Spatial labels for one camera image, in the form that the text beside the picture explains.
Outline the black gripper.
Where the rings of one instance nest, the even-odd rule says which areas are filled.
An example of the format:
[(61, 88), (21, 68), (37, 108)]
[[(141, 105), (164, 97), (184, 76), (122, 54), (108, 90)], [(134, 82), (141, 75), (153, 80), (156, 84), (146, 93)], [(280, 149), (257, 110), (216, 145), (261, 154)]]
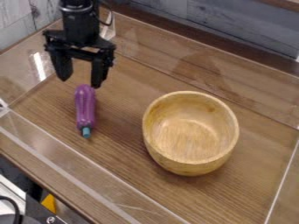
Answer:
[(44, 49), (50, 55), (54, 72), (61, 81), (72, 73), (72, 59), (90, 62), (90, 86), (100, 88), (108, 77), (108, 68), (113, 65), (116, 46), (98, 36), (98, 15), (62, 12), (62, 29), (45, 30)]

